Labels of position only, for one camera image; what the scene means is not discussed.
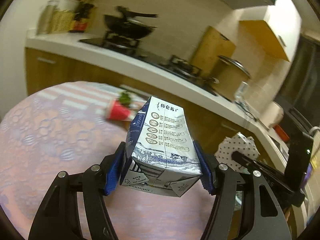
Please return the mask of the white heart-patterned paper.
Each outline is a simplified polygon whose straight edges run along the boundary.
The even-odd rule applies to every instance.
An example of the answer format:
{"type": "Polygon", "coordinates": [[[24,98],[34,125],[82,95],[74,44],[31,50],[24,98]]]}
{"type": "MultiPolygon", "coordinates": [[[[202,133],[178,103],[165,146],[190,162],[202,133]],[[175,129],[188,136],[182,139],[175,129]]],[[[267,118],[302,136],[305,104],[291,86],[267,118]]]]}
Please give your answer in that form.
{"type": "Polygon", "coordinates": [[[226,137],[219,144],[215,157],[219,163],[223,163],[232,168],[235,172],[249,174],[247,168],[241,166],[236,161],[232,160],[232,153],[238,151],[241,154],[256,160],[260,153],[255,145],[252,137],[245,137],[241,132],[236,133],[233,137],[226,137]]]}

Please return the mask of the blue white milk carton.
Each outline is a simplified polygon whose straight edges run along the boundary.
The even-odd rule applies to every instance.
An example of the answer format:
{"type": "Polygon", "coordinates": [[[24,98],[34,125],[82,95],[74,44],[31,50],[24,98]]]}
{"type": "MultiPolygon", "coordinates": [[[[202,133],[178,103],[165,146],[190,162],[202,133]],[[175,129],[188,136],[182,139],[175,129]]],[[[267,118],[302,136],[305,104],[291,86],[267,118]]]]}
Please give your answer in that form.
{"type": "Polygon", "coordinates": [[[129,126],[120,184],[181,197],[201,175],[183,108],[150,97],[129,126]]]}

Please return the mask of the white kitchen countertop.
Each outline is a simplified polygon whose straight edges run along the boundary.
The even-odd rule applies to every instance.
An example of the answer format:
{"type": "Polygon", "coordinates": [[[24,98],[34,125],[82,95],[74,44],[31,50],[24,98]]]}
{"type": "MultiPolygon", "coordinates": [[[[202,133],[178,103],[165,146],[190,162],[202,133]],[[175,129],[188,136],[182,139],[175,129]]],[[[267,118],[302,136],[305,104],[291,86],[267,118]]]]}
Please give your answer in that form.
{"type": "Polygon", "coordinates": [[[276,169],[281,172],[285,170],[286,160],[268,135],[268,131],[261,124],[250,119],[238,105],[219,95],[214,96],[151,64],[115,51],[79,42],[80,39],[91,37],[91,34],[70,33],[37,35],[35,29],[29,29],[25,46],[111,70],[195,103],[253,132],[276,169]]]}

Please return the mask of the large metal stock pot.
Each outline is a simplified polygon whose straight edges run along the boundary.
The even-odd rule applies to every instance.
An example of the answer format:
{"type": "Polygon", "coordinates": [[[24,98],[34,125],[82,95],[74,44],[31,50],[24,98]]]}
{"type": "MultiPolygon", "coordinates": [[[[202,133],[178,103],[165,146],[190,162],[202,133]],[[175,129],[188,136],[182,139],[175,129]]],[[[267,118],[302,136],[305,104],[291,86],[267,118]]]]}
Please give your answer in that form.
{"type": "Polygon", "coordinates": [[[235,93],[242,84],[251,79],[248,70],[239,62],[230,57],[218,56],[211,75],[218,80],[218,83],[213,83],[212,88],[221,96],[229,101],[235,100],[235,93]]]}

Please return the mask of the green leafy vegetables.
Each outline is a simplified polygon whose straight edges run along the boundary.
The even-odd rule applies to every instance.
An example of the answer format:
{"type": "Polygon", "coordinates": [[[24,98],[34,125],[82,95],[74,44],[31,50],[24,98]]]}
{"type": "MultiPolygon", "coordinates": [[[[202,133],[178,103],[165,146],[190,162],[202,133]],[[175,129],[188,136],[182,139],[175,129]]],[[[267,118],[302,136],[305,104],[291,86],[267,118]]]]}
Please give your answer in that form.
{"type": "Polygon", "coordinates": [[[129,108],[129,106],[131,105],[131,102],[132,102],[130,93],[126,90],[122,91],[118,97],[118,101],[124,107],[129,108]]]}

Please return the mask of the wooden cutting board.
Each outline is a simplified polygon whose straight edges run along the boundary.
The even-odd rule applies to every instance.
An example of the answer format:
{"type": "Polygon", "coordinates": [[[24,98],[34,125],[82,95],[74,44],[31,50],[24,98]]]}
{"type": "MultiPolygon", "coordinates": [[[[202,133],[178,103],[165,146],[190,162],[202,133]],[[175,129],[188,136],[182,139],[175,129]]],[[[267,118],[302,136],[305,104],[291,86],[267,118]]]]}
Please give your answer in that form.
{"type": "Polygon", "coordinates": [[[200,68],[200,77],[207,78],[219,56],[231,57],[236,45],[212,26],[208,26],[190,59],[191,65],[200,68]]]}

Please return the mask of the black gas stove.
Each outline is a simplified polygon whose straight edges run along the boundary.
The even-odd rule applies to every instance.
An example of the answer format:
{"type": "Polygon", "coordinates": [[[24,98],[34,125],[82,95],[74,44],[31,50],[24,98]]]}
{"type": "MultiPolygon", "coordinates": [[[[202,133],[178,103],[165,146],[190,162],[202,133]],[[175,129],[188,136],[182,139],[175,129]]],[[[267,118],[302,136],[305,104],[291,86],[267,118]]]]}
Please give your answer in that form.
{"type": "Polygon", "coordinates": [[[171,55],[171,57],[166,59],[152,52],[140,49],[140,40],[119,36],[111,31],[107,31],[104,37],[80,39],[79,42],[112,50],[151,64],[217,96],[217,92],[215,92],[213,88],[208,85],[208,82],[201,77],[202,70],[199,67],[193,66],[176,55],[171,55]]]}

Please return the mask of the wicker woven container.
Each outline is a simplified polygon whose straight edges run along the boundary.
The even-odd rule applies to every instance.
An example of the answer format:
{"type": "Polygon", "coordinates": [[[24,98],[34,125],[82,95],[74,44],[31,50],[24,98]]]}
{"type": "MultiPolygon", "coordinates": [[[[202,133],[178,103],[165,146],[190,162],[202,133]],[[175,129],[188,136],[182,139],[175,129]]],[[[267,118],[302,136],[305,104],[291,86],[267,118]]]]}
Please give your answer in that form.
{"type": "Polygon", "coordinates": [[[58,33],[68,32],[70,29],[73,17],[74,17],[74,13],[72,11],[56,10],[53,13],[53,18],[50,25],[50,33],[58,34],[58,33]]]}

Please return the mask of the black wok pan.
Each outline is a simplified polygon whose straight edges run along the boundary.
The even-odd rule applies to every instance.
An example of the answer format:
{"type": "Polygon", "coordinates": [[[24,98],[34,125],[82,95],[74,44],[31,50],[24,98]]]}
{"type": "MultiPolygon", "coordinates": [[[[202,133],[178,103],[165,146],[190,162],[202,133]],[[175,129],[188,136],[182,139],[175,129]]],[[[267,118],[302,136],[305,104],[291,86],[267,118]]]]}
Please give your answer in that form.
{"type": "Polygon", "coordinates": [[[156,27],[149,26],[137,20],[137,17],[157,18],[157,14],[144,14],[130,11],[123,6],[117,6],[116,11],[121,13],[120,17],[104,15],[104,24],[107,28],[119,36],[139,40],[151,34],[156,27]]]}

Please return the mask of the dark sauce bottle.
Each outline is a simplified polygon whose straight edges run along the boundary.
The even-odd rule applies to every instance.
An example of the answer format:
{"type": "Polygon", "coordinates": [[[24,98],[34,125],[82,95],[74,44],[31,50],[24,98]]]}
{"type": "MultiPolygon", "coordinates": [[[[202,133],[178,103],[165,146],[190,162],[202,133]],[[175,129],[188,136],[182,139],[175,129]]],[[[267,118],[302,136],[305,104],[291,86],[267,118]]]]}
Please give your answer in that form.
{"type": "Polygon", "coordinates": [[[78,32],[84,32],[88,25],[88,19],[91,14],[91,10],[94,8],[92,3],[85,3],[81,10],[78,12],[75,18],[74,30],[78,32]]]}

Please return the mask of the white wall cabinet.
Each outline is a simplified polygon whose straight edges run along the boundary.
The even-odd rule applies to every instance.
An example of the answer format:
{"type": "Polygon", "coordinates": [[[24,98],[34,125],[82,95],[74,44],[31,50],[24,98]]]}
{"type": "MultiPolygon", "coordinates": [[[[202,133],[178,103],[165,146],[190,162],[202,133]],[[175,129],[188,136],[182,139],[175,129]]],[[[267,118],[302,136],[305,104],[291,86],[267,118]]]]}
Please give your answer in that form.
{"type": "Polygon", "coordinates": [[[240,24],[268,55],[291,62],[295,56],[302,19],[292,0],[275,5],[246,8],[240,24]]]}

